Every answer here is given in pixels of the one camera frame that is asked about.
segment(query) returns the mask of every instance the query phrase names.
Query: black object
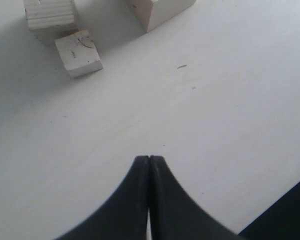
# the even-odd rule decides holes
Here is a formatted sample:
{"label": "black object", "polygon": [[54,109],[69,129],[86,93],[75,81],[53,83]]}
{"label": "black object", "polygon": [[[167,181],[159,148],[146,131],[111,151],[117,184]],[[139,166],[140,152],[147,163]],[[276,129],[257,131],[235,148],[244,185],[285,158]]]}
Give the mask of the black object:
{"label": "black object", "polygon": [[300,182],[239,235],[249,240],[300,240]]}
{"label": "black object", "polygon": [[113,195],[58,240],[242,240],[205,213],[182,189],[163,157],[139,156]]}

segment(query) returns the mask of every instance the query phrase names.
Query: pencil mark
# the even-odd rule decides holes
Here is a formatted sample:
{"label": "pencil mark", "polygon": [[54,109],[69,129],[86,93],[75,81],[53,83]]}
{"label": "pencil mark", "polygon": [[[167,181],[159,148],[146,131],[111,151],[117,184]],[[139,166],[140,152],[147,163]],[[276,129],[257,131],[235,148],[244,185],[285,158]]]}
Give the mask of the pencil mark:
{"label": "pencil mark", "polygon": [[84,47],[86,47],[86,48],[88,48],[88,49],[92,49],[92,47],[85,45],[85,44],[82,42],[82,40],[80,40],[79,38],[78,38],[78,41],[79,41],[79,43],[81,43],[82,46],[84,46]]}
{"label": "pencil mark", "polygon": [[177,69],[182,69],[182,68],[185,68],[186,66],[188,66],[188,65],[179,66]]}

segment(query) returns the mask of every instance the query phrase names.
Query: wooden cube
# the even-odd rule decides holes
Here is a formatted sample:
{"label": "wooden cube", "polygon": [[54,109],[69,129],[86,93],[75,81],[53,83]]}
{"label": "wooden cube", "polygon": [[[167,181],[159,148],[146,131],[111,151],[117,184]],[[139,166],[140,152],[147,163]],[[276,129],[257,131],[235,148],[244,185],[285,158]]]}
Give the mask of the wooden cube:
{"label": "wooden cube", "polygon": [[150,32],[196,2],[196,0],[125,1],[140,20],[146,32]]}
{"label": "wooden cube", "polygon": [[46,45],[78,31],[74,0],[23,0],[29,30]]}
{"label": "wooden cube", "polygon": [[94,41],[87,30],[55,40],[65,69],[79,77],[103,68]]}

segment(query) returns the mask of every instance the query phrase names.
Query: wooden block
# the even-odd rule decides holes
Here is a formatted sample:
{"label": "wooden block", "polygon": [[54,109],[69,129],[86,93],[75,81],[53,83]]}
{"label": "wooden block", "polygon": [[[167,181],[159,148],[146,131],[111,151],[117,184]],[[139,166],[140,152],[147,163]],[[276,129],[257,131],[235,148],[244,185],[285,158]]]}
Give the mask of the wooden block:
{"label": "wooden block", "polygon": [[78,31],[74,0],[23,0],[29,30],[46,45]]}
{"label": "wooden block", "polygon": [[65,69],[72,77],[103,68],[94,41],[87,30],[55,40]]}
{"label": "wooden block", "polygon": [[196,0],[125,0],[146,32],[192,6]]}

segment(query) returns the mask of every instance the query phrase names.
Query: white table surface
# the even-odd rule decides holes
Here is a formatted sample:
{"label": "white table surface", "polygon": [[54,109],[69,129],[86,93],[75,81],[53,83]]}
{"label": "white table surface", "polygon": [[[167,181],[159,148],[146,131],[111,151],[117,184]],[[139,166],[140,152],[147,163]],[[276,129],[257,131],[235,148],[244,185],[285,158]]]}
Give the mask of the white table surface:
{"label": "white table surface", "polygon": [[235,232],[300,181],[300,0],[198,0],[148,34],[122,0],[76,2],[104,70],[73,80],[0,0],[0,240],[67,232],[137,155]]}

